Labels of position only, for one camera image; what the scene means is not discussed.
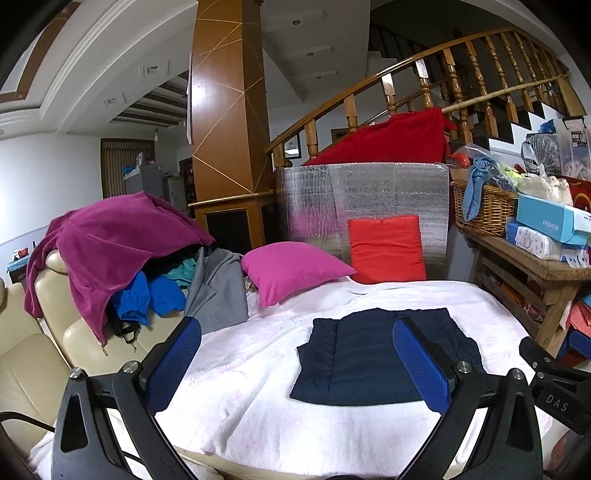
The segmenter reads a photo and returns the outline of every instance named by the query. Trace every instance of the magenta pillow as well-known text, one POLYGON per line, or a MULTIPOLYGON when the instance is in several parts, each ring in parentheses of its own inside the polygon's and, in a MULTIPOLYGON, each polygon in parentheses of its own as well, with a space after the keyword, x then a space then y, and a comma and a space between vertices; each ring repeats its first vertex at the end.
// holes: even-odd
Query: magenta pillow
POLYGON ((244 255, 242 270, 258 288, 261 304, 270 307, 296 291, 353 275, 355 269, 304 242, 279 242, 244 255))

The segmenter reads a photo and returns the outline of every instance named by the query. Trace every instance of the gray jacket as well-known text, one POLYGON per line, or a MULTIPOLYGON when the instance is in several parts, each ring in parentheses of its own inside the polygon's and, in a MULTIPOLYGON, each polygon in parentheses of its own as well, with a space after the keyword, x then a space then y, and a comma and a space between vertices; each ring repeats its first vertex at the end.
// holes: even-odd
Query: gray jacket
POLYGON ((196 318, 201 332, 214 332, 248 320, 241 256, 217 248, 205 256, 199 249, 185 315, 196 318))

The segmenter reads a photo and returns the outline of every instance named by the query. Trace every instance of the cream leather sofa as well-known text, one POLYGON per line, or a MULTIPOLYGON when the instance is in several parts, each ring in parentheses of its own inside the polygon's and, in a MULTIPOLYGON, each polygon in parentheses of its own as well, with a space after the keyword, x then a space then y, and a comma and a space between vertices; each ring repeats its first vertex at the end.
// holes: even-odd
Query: cream leather sofa
MULTIPOLYGON (((183 313, 159 317, 150 311, 149 327, 142 327, 134 346, 108 332, 105 355, 94 334, 80 318, 70 295, 67 267, 57 250, 48 255, 46 268, 35 281, 35 291, 47 326, 64 357, 71 366, 83 368, 89 375, 101 375, 118 371, 129 360, 141 361, 151 348, 164 341, 183 318, 183 313)), ((218 470, 227 479, 239 480, 308 480, 315 476, 292 475, 238 465, 217 455, 202 455, 176 448, 192 460, 218 470)))
POLYGON ((105 330, 104 349, 76 310, 68 269, 58 250, 46 259, 46 268, 35 281, 35 292, 53 338, 72 367, 81 367, 89 375, 116 372, 129 360, 141 361, 159 342, 166 340, 183 318, 182 312, 159 317, 150 311, 149 326, 142 326, 137 340, 128 345, 122 338, 105 330))
MULTIPOLYGON (((5 287, 0 278, 0 411, 16 411, 51 425, 69 368, 25 312, 23 301, 22 285, 5 287)), ((25 458, 46 433, 18 420, 7 420, 3 426, 25 458)))

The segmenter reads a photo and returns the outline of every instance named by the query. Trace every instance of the curtain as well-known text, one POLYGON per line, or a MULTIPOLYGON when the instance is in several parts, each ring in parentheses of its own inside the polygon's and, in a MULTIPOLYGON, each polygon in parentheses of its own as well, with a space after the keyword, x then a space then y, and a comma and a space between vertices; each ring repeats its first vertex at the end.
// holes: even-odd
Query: curtain
POLYGON ((154 159, 152 140, 102 138, 100 140, 100 180, 103 198, 125 195, 124 167, 134 167, 137 156, 143 153, 154 159))

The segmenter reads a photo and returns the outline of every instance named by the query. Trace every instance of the blue gripper pad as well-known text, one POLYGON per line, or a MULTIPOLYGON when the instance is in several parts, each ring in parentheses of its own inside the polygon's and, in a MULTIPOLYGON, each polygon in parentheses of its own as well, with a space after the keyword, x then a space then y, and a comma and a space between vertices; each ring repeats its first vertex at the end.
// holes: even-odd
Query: blue gripper pad
POLYGON ((168 408, 200 345, 201 325, 191 318, 148 380, 145 405, 151 415, 168 408))
POLYGON ((443 374, 405 321, 394 323, 392 340, 400 360, 429 410, 443 415, 451 403, 451 380, 443 374))

